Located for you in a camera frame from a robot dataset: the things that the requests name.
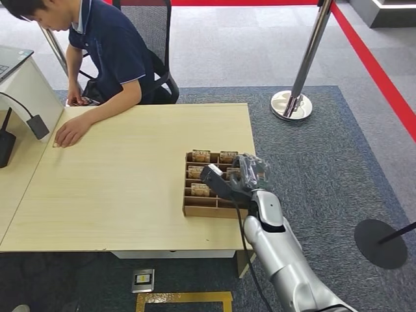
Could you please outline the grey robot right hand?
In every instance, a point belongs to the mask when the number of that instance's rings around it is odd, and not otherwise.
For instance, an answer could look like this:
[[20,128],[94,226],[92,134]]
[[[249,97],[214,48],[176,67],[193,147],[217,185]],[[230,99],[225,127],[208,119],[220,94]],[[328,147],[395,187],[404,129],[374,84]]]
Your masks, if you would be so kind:
[[255,155],[243,153],[233,159],[230,182],[235,189],[251,192],[257,189],[270,190],[271,171],[268,162]]

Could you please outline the person's left hand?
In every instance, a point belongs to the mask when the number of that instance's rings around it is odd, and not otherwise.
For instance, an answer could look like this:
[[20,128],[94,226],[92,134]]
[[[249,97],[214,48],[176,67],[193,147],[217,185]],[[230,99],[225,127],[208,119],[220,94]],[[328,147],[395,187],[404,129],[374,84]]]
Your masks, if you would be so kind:
[[84,114],[70,119],[57,130],[54,146],[60,148],[72,146],[87,133],[92,124],[90,118]]

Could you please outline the person's right hand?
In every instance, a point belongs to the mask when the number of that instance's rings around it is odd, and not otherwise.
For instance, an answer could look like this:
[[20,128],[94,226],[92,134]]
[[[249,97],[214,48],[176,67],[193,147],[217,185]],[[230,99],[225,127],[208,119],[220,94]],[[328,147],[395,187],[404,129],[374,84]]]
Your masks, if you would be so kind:
[[84,101],[81,95],[81,90],[77,83],[69,84],[66,104],[72,107],[82,106],[84,104]]

